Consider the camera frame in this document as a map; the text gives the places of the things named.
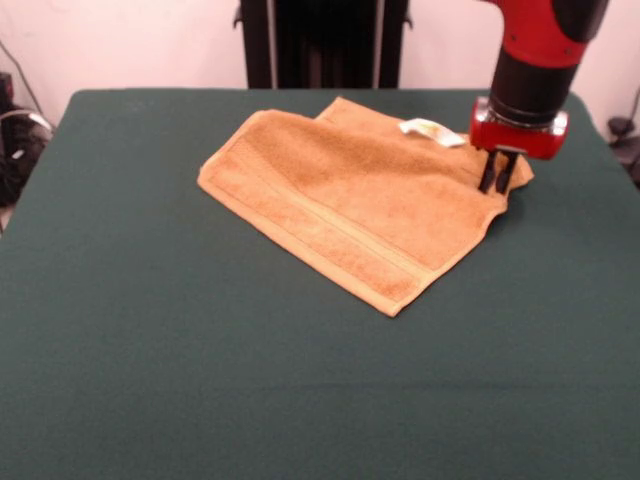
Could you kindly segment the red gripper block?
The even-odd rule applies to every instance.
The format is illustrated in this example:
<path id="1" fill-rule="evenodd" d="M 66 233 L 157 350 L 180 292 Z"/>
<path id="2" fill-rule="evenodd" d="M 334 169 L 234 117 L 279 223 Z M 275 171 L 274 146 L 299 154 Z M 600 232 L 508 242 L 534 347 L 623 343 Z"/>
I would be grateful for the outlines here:
<path id="1" fill-rule="evenodd" d="M 505 193 L 519 154 L 550 160 L 560 151 L 568 131 L 569 115 L 565 111 L 560 111 L 548 125 L 522 126 L 499 117 L 491 109 L 488 97 L 477 97 L 471 113 L 469 140 L 473 146 L 489 151 L 478 189 L 487 193 L 495 180 L 496 151 L 510 151 L 503 153 L 507 162 L 495 182 L 496 191 Z"/>

